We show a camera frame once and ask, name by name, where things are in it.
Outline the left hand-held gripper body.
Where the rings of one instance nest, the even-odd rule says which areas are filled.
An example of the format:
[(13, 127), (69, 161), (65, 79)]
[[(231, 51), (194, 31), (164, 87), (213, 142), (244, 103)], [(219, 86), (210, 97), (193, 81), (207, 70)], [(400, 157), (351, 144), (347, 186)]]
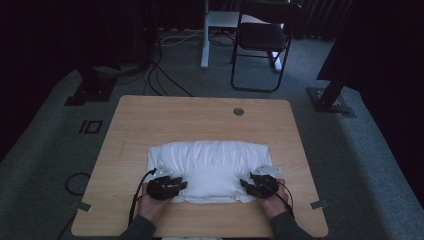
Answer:
[(148, 182), (146, 193), (155, 200), (164, 201), (177, 195), (175, 180), (161, 169), (151, 170), (153, 178)]

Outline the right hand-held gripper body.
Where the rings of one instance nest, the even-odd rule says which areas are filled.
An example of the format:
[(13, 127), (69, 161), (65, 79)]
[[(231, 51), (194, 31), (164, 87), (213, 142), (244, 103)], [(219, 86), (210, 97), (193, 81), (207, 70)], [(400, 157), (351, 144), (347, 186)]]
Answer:
[(275, 176), (280, 172), (280, 168), (266, 164), (253, 170), (250, 173), (250, 179), (253, 181), (253, 195), (261, 199), (274, 195), (279, 189)]

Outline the white skirt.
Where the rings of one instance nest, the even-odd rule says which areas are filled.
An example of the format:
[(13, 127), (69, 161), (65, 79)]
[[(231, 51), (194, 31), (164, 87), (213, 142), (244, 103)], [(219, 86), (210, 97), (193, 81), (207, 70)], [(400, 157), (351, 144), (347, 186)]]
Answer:
[(269, 147), (243, 141), (201, 140), (171, 142), (148, 150), (147, 168), (157, 177), (180, 177), (187, 187), (173, 198), (176, 203), (248, 203), (254, 200), (242, 187), (252, 174), (275, 176)]

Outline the person's right hand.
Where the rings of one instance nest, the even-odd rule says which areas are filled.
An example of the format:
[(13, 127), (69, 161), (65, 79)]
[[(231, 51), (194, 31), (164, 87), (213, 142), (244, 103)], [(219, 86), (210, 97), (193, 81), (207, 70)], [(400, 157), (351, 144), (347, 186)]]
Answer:
[(288, 205), (289, 195), (285, 192), (285, 180), (278, 179), (277, 182), (279, 183), (279, 190), (273, 196), (258, 200), (269, 219), (282, 213), (293, 215), (291, 207)]

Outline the person's left hand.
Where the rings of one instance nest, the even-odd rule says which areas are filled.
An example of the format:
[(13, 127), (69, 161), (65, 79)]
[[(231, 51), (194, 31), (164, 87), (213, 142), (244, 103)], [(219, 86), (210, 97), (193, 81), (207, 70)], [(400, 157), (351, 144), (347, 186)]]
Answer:
[(152, 198), (146, 193), (147, 186), (147, 183), (142, 184), (142, 197), (137, 201), (137, 214), (152, 223), (157, 223), (172, 200), (166, 199), (160, 201)]

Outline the black tape floor marking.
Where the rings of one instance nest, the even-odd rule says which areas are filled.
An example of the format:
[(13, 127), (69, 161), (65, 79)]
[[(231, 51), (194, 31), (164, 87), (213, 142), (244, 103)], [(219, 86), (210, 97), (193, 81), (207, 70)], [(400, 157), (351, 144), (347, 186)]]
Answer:
[(84, 120), (80, 126), (79, 134), (98, 134), (102, 125), (102, 120)]

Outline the black slanted stand with base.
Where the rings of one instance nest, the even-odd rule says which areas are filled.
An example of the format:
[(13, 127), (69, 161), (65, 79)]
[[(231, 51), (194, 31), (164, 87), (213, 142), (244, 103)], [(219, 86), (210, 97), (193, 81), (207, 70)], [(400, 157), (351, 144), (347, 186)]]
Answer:
[(340, 113), (345, 118), (355, 118), (356, 115), (342, 95), (342, 89), (348, 82), (351, 67), (343, 54), (332, 49), (318, 73), (318, 80), (328, 80), (326, 88), (309, 87), (308, 95), (316, 112)]

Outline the black folding chair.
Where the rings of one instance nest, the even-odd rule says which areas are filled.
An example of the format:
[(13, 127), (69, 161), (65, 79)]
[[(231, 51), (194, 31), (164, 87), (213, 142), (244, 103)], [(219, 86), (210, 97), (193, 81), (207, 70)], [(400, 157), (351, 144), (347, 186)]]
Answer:
[[(286, 0), (242, 0), (236, 26), (235, 42), (231, 56), (231, 86), (236, 90), (254, 92), (275, 92), (282, 83), (292, 36), (302, 16), (302, 7)], [(284, 54), (276, 85), (271, 89), (258, 89), (238, 86), (235, 81), (238, 49), (266, 52), (270, 63), (276, 66), (281, 54)]]

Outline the dark curtain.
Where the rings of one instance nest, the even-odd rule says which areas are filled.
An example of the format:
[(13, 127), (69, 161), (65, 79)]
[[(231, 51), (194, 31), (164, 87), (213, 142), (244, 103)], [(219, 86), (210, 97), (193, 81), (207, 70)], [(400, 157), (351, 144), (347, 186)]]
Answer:
[(302, 7), (294, 37), (333, 40), (342, 29), (355, 0), (291, 0)]

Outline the black stand with base plate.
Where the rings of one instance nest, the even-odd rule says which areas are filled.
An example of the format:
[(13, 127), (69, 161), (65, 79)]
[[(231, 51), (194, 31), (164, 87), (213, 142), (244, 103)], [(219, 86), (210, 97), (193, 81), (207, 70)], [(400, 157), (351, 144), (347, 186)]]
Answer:
[(69, 96), (66, 106), (83, 106), (86, 102), (108, 102), (117, 79), (102, 76), (91, 66), (77, 69), (81, 82), (73, 96)]

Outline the white desk frame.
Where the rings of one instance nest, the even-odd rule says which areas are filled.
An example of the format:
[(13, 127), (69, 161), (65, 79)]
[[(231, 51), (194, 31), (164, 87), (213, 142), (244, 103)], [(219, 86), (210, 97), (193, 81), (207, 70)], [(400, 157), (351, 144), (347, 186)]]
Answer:
[(210, 1), (211, 0), (204, 0), (203, 47), (200, 61), (200, 67), (202, 69), (207, 69), (209, 66), (210, 35), (212, 28), (236, 28), (239, 17), (238, 12), (210, 10)]

